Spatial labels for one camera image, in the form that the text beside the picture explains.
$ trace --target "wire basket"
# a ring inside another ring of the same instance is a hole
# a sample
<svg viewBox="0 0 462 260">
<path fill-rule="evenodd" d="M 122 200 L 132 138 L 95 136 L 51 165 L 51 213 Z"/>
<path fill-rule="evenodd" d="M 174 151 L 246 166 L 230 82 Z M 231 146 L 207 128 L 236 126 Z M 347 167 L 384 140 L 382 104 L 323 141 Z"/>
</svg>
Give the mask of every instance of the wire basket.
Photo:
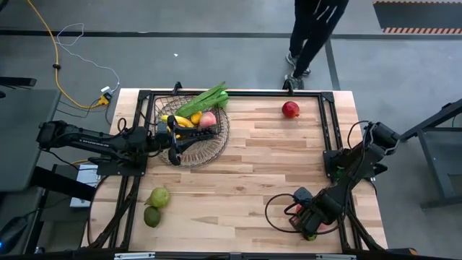
<svg viewBox="0 0 462 260">
<path fill-rule="evenodd" d="M 163 115 L 175 115 L 182 105 L 189 103 L 195 95 L 179 95 L 158 97 L 154 101 L 154 126 L 151 131 L 157 130 L 157 122 L 161 121 Z M 226 112 L 217 106 L 210 107 L 202 112 L 212 112 L 217 120 L 217 124 L 210 127 L 211 133 L 203 135 L 204 141 L 198 141 L 191 145 L 181 155 L 181 165 L 179 167 L 195 167 L 211 162 L 217 158 L 224 150 L 230 138 L 230 121 Z M 172 164 L 168 160 L 168 149 L 162 151 L 159 157 L 167 164 Z"/>
</svg>

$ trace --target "yellow fruit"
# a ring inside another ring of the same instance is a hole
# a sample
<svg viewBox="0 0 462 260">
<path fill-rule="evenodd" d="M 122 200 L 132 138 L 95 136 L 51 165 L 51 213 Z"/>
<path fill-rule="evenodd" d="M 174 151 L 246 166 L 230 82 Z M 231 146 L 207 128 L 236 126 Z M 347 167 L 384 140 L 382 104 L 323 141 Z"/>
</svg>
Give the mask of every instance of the yellow fruit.
<svg viewBox="0 0 462 260">
<path fill-rule="evenodd" d="M 163 115 L 160 119 L 162 121 L 167 122 L 168 115 Z M 193 123 L 191 123 L 188 119 L 181 117 L 181 116 L 175 116 L 176 121 L 180 125 L 184 125 L 184 127 L 194 127 Z"/>
<path fill-rule="evenodd" d="M 191 116 L 191 122 L 193 122 L 193 124 L 199 124 L 199 121 L 201 120 L 201 116 L 202 116 L 202 112 L 199 111 L 197 113 L 194 113 L 192 116 Z"/>
</svg>

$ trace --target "gray floor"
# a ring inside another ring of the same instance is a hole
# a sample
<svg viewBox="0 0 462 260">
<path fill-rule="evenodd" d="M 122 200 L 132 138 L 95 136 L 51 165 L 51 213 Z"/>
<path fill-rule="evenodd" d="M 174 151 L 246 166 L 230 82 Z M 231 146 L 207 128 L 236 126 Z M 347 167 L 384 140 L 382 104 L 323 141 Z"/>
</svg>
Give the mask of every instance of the gray floor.
<svg viewBox="0 0 462 260">
<path fill-rule="evenodd" d="M 52 30 L 83 22 L 86 30 L 290 33 L 294 20 L 293 0 L 50 0 L 36 5 Z M 26 1 L 12 1 L 0 13 L 0 29 L 43 30 L 43 26 Z M 350 1 L 334 33 L 381 34 L 372 2 Z M 382 121 L 400 133 L 461 98 L 460 44 L 460 40 L 331 41 L 340 88 L 354 92 L 360 119 Z M 278 89 L 290 69 L 284 61 L 286 38 L 82 38 L 70 49 L 113 67 L 122 87 L 172 87 L 176 81 L 188 87 L 211 87 L 226 80 L 233 88 Z M 55 88 L 53 60 L 47 37 L 0 37 L 2 75 L 34 77 L 37 88 Z M 81 103 L 91 103 L 101 88 L 116 83 L 109 71 L 64 51 L 61 64 L 61 84 Z M 307 89 L 333 89 L 328 64 L 323 49 L 312 63 L 313 74 L 305 80 Z M 87 118 L 56 113 L 55 119 L 98 131 L 109 129 L 104 113 Z M 70 161 L 90 155 L 65 148 L 58 153 Z M 402 144 L 384 161 L 390 170 L 378 177 L 377 187 L 388 245 L 461 258 L 462 224 L 457 220 L 462 218 L 462 206 L 426 212 L 419 208 L 420 202 L 436 199 L 437 194 L 417 140 Z M 42 166 L 54 163 L 47 155 L 40 158 Z M 43 245 L 50 250 L 76 248 L 75 239 L 54 235 L 66 225 L 73 225 L 75 233 L 82 229 L 79 223 L 56 223 L 46 228 L 50 235 Z"/>
</svg>

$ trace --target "gray table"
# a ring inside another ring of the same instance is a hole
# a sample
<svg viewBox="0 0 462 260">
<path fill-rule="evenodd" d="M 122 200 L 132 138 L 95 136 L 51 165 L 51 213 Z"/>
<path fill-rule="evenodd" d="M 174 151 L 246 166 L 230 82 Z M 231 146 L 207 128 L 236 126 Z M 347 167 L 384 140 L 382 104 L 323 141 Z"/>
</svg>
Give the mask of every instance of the gray table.
<svg viewBox="0 0 462 260">
<path fill-rule="evenodd" d="M 0 192 L 29 186 L 40 150 L 39 124 L 53 119 L 58 90 L 8 90 L 0 99 Z"/>
</svg>

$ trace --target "butcher block tabletop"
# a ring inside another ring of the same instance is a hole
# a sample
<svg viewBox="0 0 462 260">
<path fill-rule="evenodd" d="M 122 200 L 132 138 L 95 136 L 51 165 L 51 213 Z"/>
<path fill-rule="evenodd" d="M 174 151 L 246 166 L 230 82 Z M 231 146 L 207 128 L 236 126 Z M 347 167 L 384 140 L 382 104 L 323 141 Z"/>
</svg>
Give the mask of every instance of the butcher block tabletop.
<svg viewBox="0 0 462 260">
<path fill-rule="evenodd" d="M 111 134 L 124 117 L 131 125 L 140 89 L 122 89 Z M 358 121 L 353 94 L 334 92 L 341 138 Z M 286 119 L 282 105 L 294 101 L 300 116 Z M 323 133 L 318 101 L 313 97 L 230 97 L 225 108 L 230 120 L 230 140 L 213 162 L 197 168 L 178 168 L 159 158 L 150 158 L 141 185 L 131 233 L 130 251 L 203 251 L 263 253 L 339 253 L 339 232 L 319 235 L 315 241 L 300 234 L 281 233 L 265 220 L 266 202 L 276 194 L 293 194 L 299 187 L 313 195 L 329 184 L 323 168 Z M 330 133 L 331 115 L 326 109 Z M 362 139 L 359 127 L 351 143 Z M 111 176 L 98 190 L 91 211 L 91 237 L 95 239 L 114 214 L 121 183 Z M 144 202 L 152 189 L 164 186 L 170 203 L 161 209 L 156 228 L 143 221 Z M 357 216 L 371 236 L 386 248 L 385 234 L 372 186 L 362 181 L 353 190 Z M 274 200 L 269 218 L 278 227 L 291 230 L 283 209 L 289 197 Z M 125 222 L 121 222 L 119 241 Z M 349 222 L 346 231 L 353 244 Z"/>
</svg>

